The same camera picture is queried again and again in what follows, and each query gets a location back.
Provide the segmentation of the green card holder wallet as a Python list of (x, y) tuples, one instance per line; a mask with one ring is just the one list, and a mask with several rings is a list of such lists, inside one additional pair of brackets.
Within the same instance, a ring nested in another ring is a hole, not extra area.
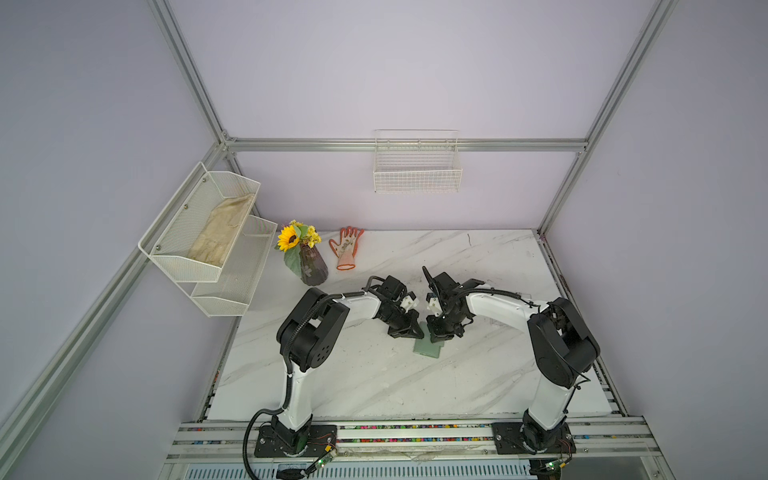
[(429, 332), (428, 325), (425, 322), (420, 322), (419, 327), (421, 328), (424, 336), (415, 340), (413, 353), (431, 359), (438, 359), (440, 357), (444, 342), (431, 341), (431, 334)]

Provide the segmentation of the aluminium front rail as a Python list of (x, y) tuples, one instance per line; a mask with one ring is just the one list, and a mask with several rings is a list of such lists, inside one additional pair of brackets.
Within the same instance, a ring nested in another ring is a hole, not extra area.
[[(340, 422), (339, 458), (352, 460), (457, 460), (498, 455), (493, 419)], [(575, 458), (659, 456), (661, 449), (641, 417), (571, 417)], [(168, 463), (238, 462), (244, 422), (184, 423), (167, 454)]]

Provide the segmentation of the beige cloth in shelf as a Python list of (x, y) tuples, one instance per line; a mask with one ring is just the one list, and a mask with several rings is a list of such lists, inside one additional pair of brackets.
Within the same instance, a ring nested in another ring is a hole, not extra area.
[(218, 204), (211, 211), (203, 230), (192, 244), (188, 257), (205, 264), (223, 267), (255, 197), (255, 194), (248, 194), (227, 198)]

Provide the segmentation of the white mesh upper shelf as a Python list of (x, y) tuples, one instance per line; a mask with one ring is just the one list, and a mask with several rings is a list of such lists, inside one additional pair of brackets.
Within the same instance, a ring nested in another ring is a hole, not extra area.
[(260, 183), (256, 180), (229, 171), (210, 171), (198, 163), (141, 237), (138, 248), (176, 283), (215, 283), (224, 266), (192, 260), (188, 252), (218, 204), (227, 198), (248, 194), (257, 197), (259, 189)]

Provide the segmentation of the dark glass vase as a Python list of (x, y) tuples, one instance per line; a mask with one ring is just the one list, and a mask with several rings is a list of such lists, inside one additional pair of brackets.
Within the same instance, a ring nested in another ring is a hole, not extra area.
[(299, 250), (300, 278), (308, 286), (323, 284), (329, 276), (327, 264), (316, 246), (301, 244)]

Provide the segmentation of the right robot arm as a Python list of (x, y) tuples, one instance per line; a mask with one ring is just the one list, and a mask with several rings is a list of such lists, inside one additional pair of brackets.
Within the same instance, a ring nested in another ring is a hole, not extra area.
[(566, 298), (541, 306), (522, 295), (493, 288), (480, 280), (464, 283), (443, 272), (437, 276), (422, 269), (428, 284), (427, 317), (430, 341), (461, 338), (478, 316), (529, 333), (540, 372), (532, 403), (523, 413), (517, 445), (541, 453), (564, 437), (569, 405), (578, 380), (600, 355), (600, 347), (583, 317)]

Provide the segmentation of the white mesh shelf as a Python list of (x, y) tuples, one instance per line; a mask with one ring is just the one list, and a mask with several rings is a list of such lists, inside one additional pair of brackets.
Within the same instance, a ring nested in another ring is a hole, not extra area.
[(229, 171), (210, 171), (198, 163), (141, 237), (138, 248), (176, 283), (215, 283), (224, 266), (192, 260), (188, 252), (218, 204), (227, 198), (248, 194), (257, 197), (259, 189), (260, 183), (256, 180)]
[(252, 302), (273, 247), (277, 224), (249, 215), (215, 283), (197, 283), (188, 292), (207, 317), (244, 315)]

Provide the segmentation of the orange work glove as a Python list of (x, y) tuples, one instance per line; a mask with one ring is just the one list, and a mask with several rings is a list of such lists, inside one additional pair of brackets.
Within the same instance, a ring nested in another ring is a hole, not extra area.
[(337, 258), (337, 270), (349, 271), (356, 267), (358, 244), (364, 232), (364, 229), (347, 226), (339, 230), (337, 238), (329, 240), (331, 251)]

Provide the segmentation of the white mesh lower shelf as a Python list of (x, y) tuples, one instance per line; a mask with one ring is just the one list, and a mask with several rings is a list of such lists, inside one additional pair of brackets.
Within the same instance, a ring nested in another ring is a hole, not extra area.
[(215, 283), (197, 283), (188, 292), (207, 317), (244, 315), (252, 302), (273, 247), (277, 224), (249, 215)]

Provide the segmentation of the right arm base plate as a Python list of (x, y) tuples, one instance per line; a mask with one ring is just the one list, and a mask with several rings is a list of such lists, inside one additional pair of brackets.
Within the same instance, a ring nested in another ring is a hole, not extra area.
[(573, 454), (576, 446), (569, 425), (561, 421), (545, 430), (535, 421), (491, 424), (496, 452), (500, 455)]

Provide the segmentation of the yellow sunflower bouquet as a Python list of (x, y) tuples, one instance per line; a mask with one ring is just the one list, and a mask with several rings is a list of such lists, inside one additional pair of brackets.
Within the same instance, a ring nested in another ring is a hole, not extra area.
[(279, 232), (275, 248), (287, 252), (301, 245), (314, 247), (322, 242), (322, 237), (312, 225), (292, 220)]

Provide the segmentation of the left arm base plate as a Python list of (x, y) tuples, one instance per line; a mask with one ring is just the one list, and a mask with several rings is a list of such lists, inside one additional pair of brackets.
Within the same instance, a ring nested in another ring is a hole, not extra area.
[(337, 426), (330, 424), (310, 425), (299, 431), (264, 424), (252, 453), (256, 458), (320, 457), (336, 444), (337, 433)]

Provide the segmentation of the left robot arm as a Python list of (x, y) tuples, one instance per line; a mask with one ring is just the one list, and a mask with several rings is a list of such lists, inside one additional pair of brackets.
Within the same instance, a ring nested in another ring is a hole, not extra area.
[(414, 292), (393, 276), (372, 276), (355, 292), (327, 294), (309, 288), (278, 330), (276, 340), (286, 368), (282, 411), (272, 426), (286, 443), (308, 434), (312, 419), (310, 373), (330, 357), (348, 320), (380, 320), (393, 338), (422, 339)]

